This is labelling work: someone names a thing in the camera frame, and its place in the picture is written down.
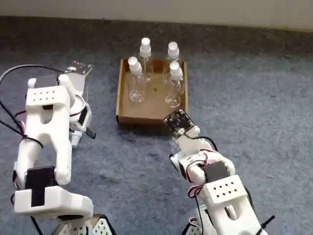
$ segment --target white wall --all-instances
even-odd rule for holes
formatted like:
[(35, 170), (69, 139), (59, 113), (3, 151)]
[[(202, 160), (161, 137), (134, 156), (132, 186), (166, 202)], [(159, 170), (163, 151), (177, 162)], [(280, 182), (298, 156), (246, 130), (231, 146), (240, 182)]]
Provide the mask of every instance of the white wall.
[(0, 0), (0, 15), (313, 30), (313, 0)]

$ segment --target bottle cap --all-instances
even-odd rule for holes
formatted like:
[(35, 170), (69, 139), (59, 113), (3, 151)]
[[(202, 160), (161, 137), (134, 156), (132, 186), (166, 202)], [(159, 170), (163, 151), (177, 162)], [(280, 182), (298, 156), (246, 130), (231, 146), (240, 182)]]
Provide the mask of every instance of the bottle cap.
[(167, 49), (168, 57), (172, 60), (179, 58), (179, 48), (176, 42), (170, 42)]
[(134, 75), (140, 75), (142, 73), (142, 67), (138, 62), (138, 59), (134, 56), (128, 59), (129, 68)]
[(151, 46), (149, 38), (141, 39), (140, 56), (143, 58), (151, 56)]
[(176, 81), (181, 81), (182, 80), (182, 70), (179, 67), (179, 63), (176, 61), (173, 61), (170, 63), (170, 70), (171, 70), (171, 79), (176, 80)]

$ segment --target black cable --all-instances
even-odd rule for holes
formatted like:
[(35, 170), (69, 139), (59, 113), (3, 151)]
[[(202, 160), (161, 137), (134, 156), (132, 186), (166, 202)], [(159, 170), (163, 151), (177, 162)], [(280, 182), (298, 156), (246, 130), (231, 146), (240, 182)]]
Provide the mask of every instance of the black cable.
[(191, 137), (191, 136), (189, 136), (187, 133), (184, 133), (184, 135), (185, 135), (187, 138), (192, 139), (192, 140), (198, 140), (198, 139), (205, 139), (205, 140), (208, 140), (208, 141), (210, 141), (211, 144), (213, 145), (214, 150), (218, 152), (218, 149), (217, 149), (216, 144), (214, 143), (214, 141), (213, 141), (210, 137), (207, 137), (207, 136)]
[(251, 206), (252, 206), (252, 209), (253, 209), (253, 211), (254, 211), (254, 213), (255, 213), (255, 207), (254, 207), (254, 204), (253, 204), (253, 201), (252, 201), (251, 193), (250, 193), (250, 191), (246, 188), (246, 186), (245, 186), (245, 190), (246, 190), (246, 193), (248, 194), (249, 202), (250, 202), (250, 204), (251, 204)]
[(37, 139), (31, 138), (28, 135), (23, 134), (22, 132), (19, 132), (17, 129), (15, 129), (14, 127), (10, 126), (9, 124), (5, 123), (4, 121), (0, 120), (0, 124), (6, 126), (7, 128), (9, 128), (11, 131), (14, 131), (15, 133), (21, 135), (23, 137), (23, 139), (26, 140), (30, 140), (30, 141), (34, 141), (37, 144), (40, 145), (41, 148), (44, 148), (44, 145)]
[(10, 72), (14, 71), (14, 70), (19, 70), (19, 69), (23, 69), (23, 68), (43, 68), (43, 69), (47, 69), (47, 70), (52, 70), (52, 71), (56, 71), (56, 72), (60, 72), (60, 73), (65, 73), (62, 70), (58, 70), (49, 66), (45, 66), (45, 65), (18, 65), (15, 67), (12, 67), (10, 69), (8, 69), (7, 71), (5, 71), (1, 76), (0, 76), (0, 84), (2, 82), (2, 80), (4, 79), (4, 77), (6, 77)]
[[(14, 200), (13, 200), (14, 197), (15, 197), (15, 193), (13, 193), (12, 196), (10, 197), (10, 201), (11, 201), (12, 205), (14, 205)], [(36, 219), (34, 217), (32, 217), (32, 216), (30, 217), (30, 219), (33, 222), (33, 225), (35, 226), (38, 234), (39, 235), (44, 235), (43, 232), (41, 231), (41, 229), (40, 229)]]
[(266, 228), (266, 226), (275, 218), (274, 215), (272, 215), (267, 221), (265, 221), (264, 223), (261, 224), (261, 228), (259, 229), (259, 231), (256, 233), (256, 235), (260, 235), (261, 232)]
[(36, 228), (38, 234), (39, 234), (39, 235), (44, 235), (43, 232), (41, 231), (41, 229), (39, 228), (39, 225), (38, 225), (36, 219), (35, 219), (34, 217), (32, 217), (32, 216), (30, 217), (30, 219), (31, 219), (31, 221), (33, 222), (33, 224), (34, 224), (34, 226), (35, 226), (35, 228)]
[(198, 212), (199, 212), (199, 217), (200, 217), (200, 222), (201, 222), (201, 227), (202, 227), (202, 232), (201, 232), (201, 235), (203, 235), (203, 221), (202, 221), (202, 216), (201, 216), (201, 211), (200, 211), (200, 206), (199, 206), (199, 202), (198, 202), (198, 199), (197, 199), (197, 195), (195, 195), (195, 200), (196, 200), (196, 204), (197, 204), (197, 207), (198, 207)]
[(17, 127), (19, 128), (20, 132), (23, 132), (23, 129), (21, 127), (21, 125), (19, 124), (19, 121), (14, 117), (14, 115), (10, 112), (10, 110), (7, 109), (7, 107), (2, 103), (2, 101), (0, 100), (0, 106), (5, 110), (5, 112), (11, 117), (11, 119), (14, 121), (14, 123), (17, 125)]
[(14, 205), (14, 201), (13, 201), (14, 196), (15, 196), (15, 193), (13, 193), (12, 196), (10, 197), (10, 201), (11, 201), (12, 205)]

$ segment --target wire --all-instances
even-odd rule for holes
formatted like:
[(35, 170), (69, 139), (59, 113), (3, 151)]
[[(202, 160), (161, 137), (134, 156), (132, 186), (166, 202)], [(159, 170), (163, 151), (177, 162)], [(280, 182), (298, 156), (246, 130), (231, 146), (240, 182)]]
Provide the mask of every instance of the wire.
[(201, 189), (203, 188), (203, 186), (199, 186), (199, 185), (194, 185), (191, 186), (190, 189), (188, 190), (188, 197), (190, 198), (195, 198), (201, 191)]
[(2, 101), (0, 100), (0, 106), (5, 110), (5, 112), (11, 117), (11, 119), (14, 121), (14, 123), (16, 124), (16, 126), (19, 128), (20, 132), (22, 132), (22, 128), (18, 122), (18, 120), (13, 116), (13, 114), (10, 112), (10, 110), (8, 110), (8, 108), (2, 103)]
[(197, 204), (198, 212), (199, 212), (199, 217), (200, 217), (200, 221), (201, 221), (201, 235), (203, 235), (203, 232), (204, 232), (203, 231), (203, 221), (202, 221), (202, 216), (201, 216), (201, 211), (200, 211), (200, 206), (199, 206), (199, 202), (198, 202), (198, 199), (197, 199), (197, 195), (195, 196), (195, 200), (196, 200), (196, 204)]
[(34, 224), (34, 226), (35, 226), (35, 228), (36, 228), (38, 234), (39, 234), (39, 235), (44, 235), (43, 232), (41, 231), (41, 229), (40, 229), (40, 227), (39, 227), (39, 225), (38, 225), (36, 219), (35, 219), (34, 217), (32, 217), (32, 216), (30, 217), (30, 219), (31, 219), (31, 221), (33, 222), (33, 224)]
[(251, 204), (251, 206), (252, 206), (252, 209), (253, 209), (253, 211), (254, 211), (254, 213), (255, 213), (255, 207), (254, 207), (254, 204), (253, 204), (253, 201), (252, 201), (251, 193), (250, 193), (250, 191), (246, 188), (246, 186), (245, 186), (245, 190), (246, 190), (246, 193), (248, 194), (249, 202), (250, 202), (250, 204)]
[(16, 114), (14, 115), (14, 117), (17, 118), (17, 116), (19, 116), (19, 115), (21, 115), (21, 114), (26, 114), (26, 110), (23, 110), (23, 111), (20, 111), (20, 112), (16, 113)]
[(0, 76), (0, 84), (2, 82), (2, 80), (10, 73), (13, 72), (14, 70), (19, 70), (19, 69), (23, 69), (23, 68), (43, 68), (43, 69), (47, 69), (47, 70), (52, 70), (52, 71), (56, 71), (56, 72), (61, 72), (61, 73), (65, 73), (62, 70), (58, 70), (49, 66), (45, 66), (45, 65), (18, 65), (15, 67), (12, 67), (10, 69), (8, 69), (7, 71), (5, 71), (1, 76)]
[(13, 200), (14, 197), (15, 197), (15, 193), (13, 193), (13, 194), (11, 195), (11, 197), (10, 197), (10, 201), (11, 201), (12, 205), (14, 205), (14, 200)]
[(187, 180), (190, 182), (190, 183), (193, 183), (190, 179), (190, 176), (189, 176), (189, 173), (188, 173), (188, 168), (193, 164), (193, 163), (197, 163), (197, 162), (201, 162), (203, 163), (202, 165), (204, 165), (204, 163), (206, 162), (206, 160), (195, 160), (195, 161), (192, 161), (191, 163), (189, 163), (189, 165), (186, 167), (186, 177), (187, 177)]
[(259, 229), (259, 231), (256, 233), (256, 235), (260, 235), (261, 232), (266, 228), (266, 226), (275, 218), (274, 215), (272, 215), (267, 221), (265, 221), (264, 223), (261, 224), (261, 228)]
[(198, 140), (198, 139), (205, 139), (205, 140), (208, 140), (208, 141), (210, 141), (210, 142), (212, 143), (212, 145), (213, 145), (215, 151), (218, 152), (216, 144), (214, 143), (214, 141), (213, 141), (210, 137), (206, 137), (206, 136), (191, 137), (191, 136), (189, 136), (186, 132), (184, 133), (184, 135), (185, 135), (187, 138), (192, 139), (192, 140)]
[(197, 218), (196, 218), (196, 217), (191, 217), (191, 218), (189, 218), (189, 224), (190, 224), (191, 226), (194, 226), (194, 227), (197, 227), (197, 228), (200, 229), (200, 227), (199, 227), (198, 225), (196, 225), (196, 224), (193, 223), (194, 221), (197, 221)]

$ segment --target gray carpet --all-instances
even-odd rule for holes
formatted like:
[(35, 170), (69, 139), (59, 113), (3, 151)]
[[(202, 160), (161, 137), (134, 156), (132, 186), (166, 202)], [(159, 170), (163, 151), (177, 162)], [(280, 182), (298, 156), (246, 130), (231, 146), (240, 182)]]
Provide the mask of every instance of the gray carpet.
[[(119, 60), (152, 40), (163, 57), (179, 44), (189, 62), (189, 114), (230, 158), (273, 235), (310, 235), (313, 221), (313, 34), (164, 23), (0, 18), (0, 71), (24, 63), (64, 69), (73, 59), (95, 65), (88, 76), (96, 140), (73, 153), (68, 190), (87, 195), (118, 235), (179, 235), (193, 215), (188, 184), (168, 161), (169, 137), (155, 128), (120, 128), (115, 120)], [(14, 111), (24, 106), (20, 70), (1, 85)], [(4, 112), (1, 119), (9, 121)], [(35, 234), (9, 202), (20, 137), (0, 127), (0, 234)], [(38, 165), (53, 163), (51, 148)], [(44, 234), (54, 222), (40, 221)]]

